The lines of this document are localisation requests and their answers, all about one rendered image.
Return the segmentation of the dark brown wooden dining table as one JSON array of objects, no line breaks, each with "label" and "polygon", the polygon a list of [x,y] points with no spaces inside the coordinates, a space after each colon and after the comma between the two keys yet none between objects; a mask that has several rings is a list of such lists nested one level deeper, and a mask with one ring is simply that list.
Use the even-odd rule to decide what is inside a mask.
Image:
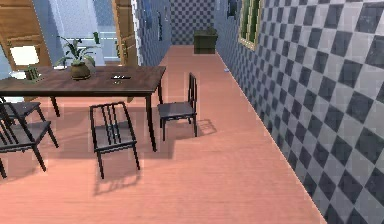
[{"label": "dark brown wooden dining table", "polygon": [[[157,151],[154,134],[151,96],[158,91],[162,103],[161,80],[165,66],[97,66],[96,72],[86,80],[75,81],[70,69],[54,70],[40,67],[37,82],[13,77],[0,80],[0,96],[3,97],[144,97],[148,130],[152,149]],[[130,76],[129,80],[112,80],[115,75]]]}]

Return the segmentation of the green plant in brown pot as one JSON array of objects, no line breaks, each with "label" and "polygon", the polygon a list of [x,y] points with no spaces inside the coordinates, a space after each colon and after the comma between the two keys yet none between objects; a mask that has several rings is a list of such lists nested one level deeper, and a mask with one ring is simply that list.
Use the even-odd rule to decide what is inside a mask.
[{"label": "green plant in brown pot", "polygon": [[96,46],[79,46],[79,43],[82,42],[81,38],[69,41],[67,38],[60,36],[60,39],[65,41],[63,47],[66,48],[66,51],[64,55],[54,63],[54,65],[65,65],[65,63],[70,60],[71,63],[69,69],[71,78],[76,81],[88,79],[91,76],[91,71],[87,67],[86,61],[95,65],[93,54]]}]

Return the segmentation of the dark green cabinet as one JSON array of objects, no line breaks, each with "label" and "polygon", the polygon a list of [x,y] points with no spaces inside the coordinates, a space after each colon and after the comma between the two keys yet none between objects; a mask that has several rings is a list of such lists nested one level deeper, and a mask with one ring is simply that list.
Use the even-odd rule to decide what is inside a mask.
[{"label": "dark green cabinet", "polygon": [[218,34],[215,29],[196,30],[194,32],[194,53],[214,54]]}]

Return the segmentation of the green framed window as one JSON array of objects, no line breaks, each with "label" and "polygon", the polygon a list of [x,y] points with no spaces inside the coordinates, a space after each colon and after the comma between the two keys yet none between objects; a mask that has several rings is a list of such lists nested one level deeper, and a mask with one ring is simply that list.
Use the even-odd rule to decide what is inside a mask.
[{"label": "green framed window", "polygon": [[241,0],[238,41],[251,50],[258,44],[262,5],[263,0]]}]

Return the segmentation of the brown wooden door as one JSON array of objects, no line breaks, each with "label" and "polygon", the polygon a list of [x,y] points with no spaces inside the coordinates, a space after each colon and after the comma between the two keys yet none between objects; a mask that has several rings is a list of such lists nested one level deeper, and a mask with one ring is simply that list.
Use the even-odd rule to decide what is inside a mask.
[{"label": "brown wooden door", "polygon": [[51,65],[32,0],[0,0],[0,45],[12,70],[26,68],[16,63],[12,47],[34,46],[38,58],[36,65]]},{"label": "brown wooden door", "polygon": [[111,0],[116,27],[117,48],[124,66],[137,66],[137,48],[131,0]]}]

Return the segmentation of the black slatted dining chair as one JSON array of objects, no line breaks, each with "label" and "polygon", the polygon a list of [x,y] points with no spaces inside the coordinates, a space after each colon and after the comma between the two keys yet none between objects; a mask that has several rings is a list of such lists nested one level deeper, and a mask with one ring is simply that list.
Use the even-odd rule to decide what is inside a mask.
[{"label": "black slatted dining chair", "polygon": [[[0,102],[6,103],[7,101],[4,97],[0,96]],[[22,120],[25,120],[25,117],[30,115],[32,112],[37,111],[41,120],[46,121],[40,108],[40,102],[17,102],[11,104],[13,105],[13,108],[16,110]],[[15,124],[14,120],[16,119],[16,116],[14,115],[13,111],[9,107],[6,107],[5,109],[11,119],[10,121]]]},{"label": "black slatted dining chair", "polygon": [[93,149],[101,178],[104,178],[102,155],[124,149],[133,151],[136,167],[140,170],[137,138],[126,104],[119,101],[91,105],[89,115]]},{"label": "black slatted dining chair", "polygon": [[0,154],[31,149],[42,170],[46,171],[38,145],[48,133],[55,147],[59,144],[51,129],[51,122],[42,118],[39,122],[27,123],[10,102],[0,103]]},{"label": "black slatted dining chair", "polygon": [[194,135],[197,135],[197,79],[189,73],[188,96],[186,101],[158,104],[162,140],[166,137],[166,123],[172,120],[187,119],[193,124]]}]

